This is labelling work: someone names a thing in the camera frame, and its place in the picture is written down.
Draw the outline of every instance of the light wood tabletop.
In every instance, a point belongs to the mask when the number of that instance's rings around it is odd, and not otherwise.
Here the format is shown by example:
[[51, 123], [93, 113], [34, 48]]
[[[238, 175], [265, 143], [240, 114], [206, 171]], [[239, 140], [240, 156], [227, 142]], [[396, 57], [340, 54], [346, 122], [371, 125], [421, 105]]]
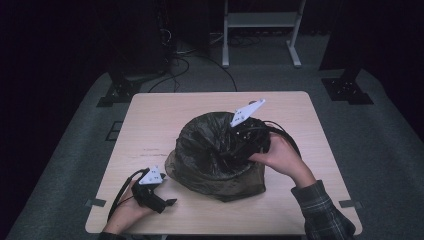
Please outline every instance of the light wood tabletop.
[[[191, 119], [208, 112], [234, 112], [250, 101], [265, 104], [252, 117], [280, 124], [296, 141], [303, 160], [322, 179], [335, 206], [356, 226], [362, 225], [355, 208], [341, 208], [350, 200], [315, 109], [305, 92], [140, 93], [130, 104], [96, 198], [86, 230], [99, 233], [125, 180], [135, 171], [164, 163], [176, 139]], [[166, 177], [155, 190], [162, 199], [177, 198], [162, 214], [152, 214], [129, 229], [137, 234], [304, 235], [304, 218], [290, 189], [293, 181], [265, 169], [266, 192], [223, 203], [192, 192]]]

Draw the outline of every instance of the white rack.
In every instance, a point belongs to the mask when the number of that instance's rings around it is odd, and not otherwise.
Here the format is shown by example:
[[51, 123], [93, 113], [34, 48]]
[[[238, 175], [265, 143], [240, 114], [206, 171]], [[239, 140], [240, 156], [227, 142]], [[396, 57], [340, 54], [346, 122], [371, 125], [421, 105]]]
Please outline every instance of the white rack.
[[229, 67], [230, 60], [228, 54], [228, 29], [242, 27], [293, 27], [290, 40], [286, 41], [293, 65], [300, 68], [299, 56], [297, 55], [294, 44], [299, 32], [300, 22], [302, 21], [303, 9], [306, 0], [301, 0], [297, 12], [272, 12], [272, 13], [229, 13], [228, 0], [225, 0], [224, 14], [224, 44], [222, 47], [222, 66]]

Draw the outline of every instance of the gray carpet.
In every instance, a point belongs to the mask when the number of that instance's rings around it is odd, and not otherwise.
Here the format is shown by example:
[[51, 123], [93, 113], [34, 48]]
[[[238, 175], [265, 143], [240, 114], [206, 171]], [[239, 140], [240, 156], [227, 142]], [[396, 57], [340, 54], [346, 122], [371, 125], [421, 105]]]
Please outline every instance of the gray carpet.
[[[424, 235], [424, 144], [366, 71], [358, 85], [374, 105], [332, 102], [321, 83], [341, 71], [318, 71], [328, 36], [299, 36], [302, 68], [292, 66], [284, 41], [263, 37], [247, 48], [230, 48], [230, 68], [239, 91], [305, 91], [358, 210], [363, 232], [357, 239], [422, 239]], [[221, 49], [211, 57], [221, 61]], [[229, 76], [205, 58], [185, 57], [190, 69], [177, 78], [177, 92], [234, 91]], [[172, 72], [185, 69], [174, 60]], [[148, 91], [157, 79], [143, 84]], [[102, 75], [81, 102], [8, 239], [96, 239], [85, 231], [87, 199], [96, 196], [114, 142], [105, 141], [114, 121], [124, 120], [128, 103], [96, 108], [111, 80]], [[166, 81], [152, 92], [173, 92]]]

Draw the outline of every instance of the sleeve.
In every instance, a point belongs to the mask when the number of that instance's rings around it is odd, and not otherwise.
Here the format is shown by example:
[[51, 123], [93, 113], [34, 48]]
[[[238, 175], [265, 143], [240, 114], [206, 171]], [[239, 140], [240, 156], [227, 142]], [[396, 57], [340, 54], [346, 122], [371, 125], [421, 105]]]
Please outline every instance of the sleeve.
[[97, 240], [126, 240], [126, 238], [107, 232], [101, 232]]
[[354, 239], [355, 225], [334, 206], [321, 180], [291, 191], [305, 217], [308, 239]]

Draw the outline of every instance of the tape on table corner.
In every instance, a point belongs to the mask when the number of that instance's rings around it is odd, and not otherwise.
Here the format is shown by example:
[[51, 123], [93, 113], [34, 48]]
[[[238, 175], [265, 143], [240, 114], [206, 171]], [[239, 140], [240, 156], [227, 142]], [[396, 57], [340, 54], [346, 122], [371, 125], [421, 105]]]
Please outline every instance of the tape on table corner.
[[339, 201], [339, 204], [341, 208], [349, 208], [349, 207], [354, 207], [355, 209], [363, 208], [361, 202], [355, 202], [353, 200]]
[[102, 200], [102, 199], [88, 199], [87, 202], [85, 202], [85, 206], [86, 207], [92, 207], [92, 206], [97, 206], [97, 207], [104, 207], [106, 204], [106, 200]]

